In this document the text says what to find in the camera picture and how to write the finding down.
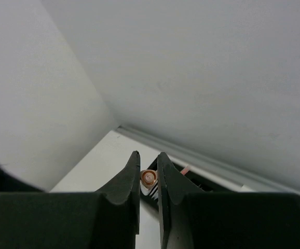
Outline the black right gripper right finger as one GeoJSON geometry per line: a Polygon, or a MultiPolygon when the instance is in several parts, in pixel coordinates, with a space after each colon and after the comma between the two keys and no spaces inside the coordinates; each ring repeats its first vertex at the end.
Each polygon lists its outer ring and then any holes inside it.
{"type": "Polygon", "coordinates": [[[157,160],[162,248],[300,248],[300,195],[167,191],[164,171],[184,175],[167,154],[157,160]]]}

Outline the red pen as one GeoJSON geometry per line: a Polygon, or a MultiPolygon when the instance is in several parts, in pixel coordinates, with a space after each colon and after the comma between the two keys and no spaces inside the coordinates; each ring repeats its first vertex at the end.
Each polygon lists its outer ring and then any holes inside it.
{"type": "Polygon", "coordinates": [[[189,171],[190,171],[190,165],[187,165],[186,167],[184,167],[184,168],[180,171],[180,173],[181,173],[182,175],[186,175],[189,171]]]}

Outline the black slotted pen holder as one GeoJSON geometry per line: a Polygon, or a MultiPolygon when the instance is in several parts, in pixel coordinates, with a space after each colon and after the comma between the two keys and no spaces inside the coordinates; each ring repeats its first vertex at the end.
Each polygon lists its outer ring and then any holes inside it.
{"type": "MultiPolygon", "coordinates": [[[[157,183],[155,187],[152,189],[148,196],[145,196],[140,193],[141,200],[150,208],[159,212],[159,187],[158,183],[160,181],[159,173],[158,173],[158,160],[155,159],[154,162],[148,167],[147,170],[155,170],[157,171],[157,183]]],[[[181,171],[184,167],[180,166],[179,164],[173,162],[172,165],[176,168],[177,171],[181,171]]],[[[167,191],[169,191],[169,186],[175,184],[174,188],[177,190],[181,190],[183,187],[187,187],[187,190],[184,192],[192,192],[196,191],[196,189],[200,189],[205,192],[232,192],[228,188],[219,185],[208,178],[201,176],[193,171],[189,171],[184,176],[178,176],[177,173],[169,174],[168,171],[164,171],[165,173],[165,181],[167,184],[167,191]]]]}

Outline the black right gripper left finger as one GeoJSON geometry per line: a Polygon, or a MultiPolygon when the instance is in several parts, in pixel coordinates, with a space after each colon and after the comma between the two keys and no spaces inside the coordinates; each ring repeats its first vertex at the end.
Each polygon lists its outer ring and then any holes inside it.
{"type": "Polygon", "coordinates": [[[0,248],[135,248],[140,154],[94,192],[44,192],[0,168],[0,248]]]}

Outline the beige capped white marker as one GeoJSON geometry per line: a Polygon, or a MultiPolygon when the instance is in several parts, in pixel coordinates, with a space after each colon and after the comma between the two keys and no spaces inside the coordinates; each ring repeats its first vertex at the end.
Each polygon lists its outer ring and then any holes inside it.
{"type": "Polygon", "coordinates": [[[140,189],[143,195],[148,196],[157,183],[157,171],[143,170],[140,172],[140,189]]]}

